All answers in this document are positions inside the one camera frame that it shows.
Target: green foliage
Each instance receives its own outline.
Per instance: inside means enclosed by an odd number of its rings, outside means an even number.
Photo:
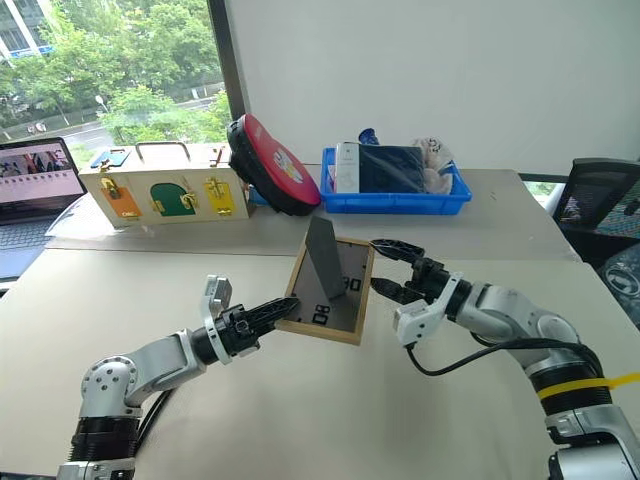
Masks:
[[[549,195],[556,187],[555,183],[548,182],[525,182],[525,185],[532,195]]]
[[[226,142],[227,126],[231,120],[229,98],[227,92],[222,90],[216,94],[209,109],[201,113],[200,130],[209,142]]]
[[[64,115],[97,107],[96,95],[111,106],[139,86],[157,93],[219,78],[205,0],[53,0],[52,7],[52,22],[40,33],[53,52],[12,60],[15,68],[0,64],[0,126],[19,123],[11,113],[25,104]],[[165,117],[179,125],[197,120]]]
[[[231,122],[226,92],[218,93],[207,111],[184,110],[170,98],[138,86],[114,98],[111,112],[101,117],[102,124],[116,141],[137,142],[178,140],[185,143],[226,140]]]
[[[71,158],[73,163],[76,164],[78,170],[82,170],[93,157],[93,152],[85,147],[82,143],[74,143],[69,145],[69,151],[71,152]]]

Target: building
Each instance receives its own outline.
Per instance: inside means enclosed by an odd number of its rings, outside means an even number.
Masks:
[[[49,0],[0,0],[0,58],[51,51],[38,31],[50,11]]]

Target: road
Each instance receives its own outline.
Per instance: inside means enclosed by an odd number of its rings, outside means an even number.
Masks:
[[[58,131],[70,147],[76,144],[84,145],[87,150],[97,150],[114,145],[113,138],[100,122],[89,122],[78,127]]]
[[[180,103],[178,106],[185,110],[204,110],[212,101],[213,97],[207,97]],[[30,138],[46,137],[62,137],[70,147],[73,145],[84,145],[86,149],[90,151],[106,149],[119,143],[116,139],[111,137],[109,132],[98,121],[63,128],[61,130],[50,130],[44,135],[33,136]]]

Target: wooden busy board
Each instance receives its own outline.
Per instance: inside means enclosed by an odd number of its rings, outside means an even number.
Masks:
[[[327,298],[303,242],[286,292],[298,297],[300,305],[276,322],[276,328],[360,345],[374,251],[360,240],[337,238],[336,243],[345,294]]]

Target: metal handle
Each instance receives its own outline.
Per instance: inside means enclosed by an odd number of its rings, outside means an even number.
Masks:
[[[184,153],[187,157],[187,162],[191,162],[191,155],[189,155],[189,149],[182,142],[138,142],[136,143],[136,153],[138,154],[138,158],[142,163],[144,163],[144,158],[142,156],[142,149],[140,147],[150,147],[157,145],[179,145],[184,150]]]

